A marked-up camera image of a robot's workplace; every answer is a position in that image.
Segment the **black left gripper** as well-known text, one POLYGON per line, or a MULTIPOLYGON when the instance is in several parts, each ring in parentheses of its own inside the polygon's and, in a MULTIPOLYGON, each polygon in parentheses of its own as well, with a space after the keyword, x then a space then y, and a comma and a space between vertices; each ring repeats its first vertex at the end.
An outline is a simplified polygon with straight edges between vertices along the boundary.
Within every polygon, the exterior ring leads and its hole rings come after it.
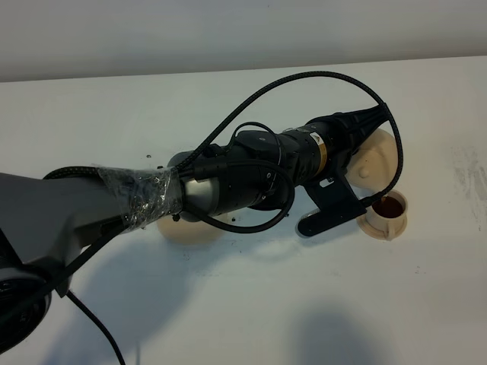
POLYGON ((351 156, 388 119, 381 106, 374 106, 317 117, 277 135, 259 130, 235 132, 228 156, 276 163, 295 186, 318 182, 325 187, 334 173, 345 175, 351 156))

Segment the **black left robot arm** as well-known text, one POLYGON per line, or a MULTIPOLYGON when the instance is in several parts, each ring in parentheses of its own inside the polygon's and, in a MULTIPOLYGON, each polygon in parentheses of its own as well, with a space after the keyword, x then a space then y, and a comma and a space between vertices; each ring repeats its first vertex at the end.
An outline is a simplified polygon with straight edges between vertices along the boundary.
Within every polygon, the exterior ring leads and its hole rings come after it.
POLYGON ((225 146, 175 155, 157 170, 66 167, 43 179, 1 176, 1 349, 22 342, 46 315, 52 292, 115 236, 161 217, 233 233, 276 225, 302 186, 317 212, 298 229, 314 236, 366 212, 345 175, 360 146, 389 122, 379 105, 334 113, 276 134, 247 122, 225 146))

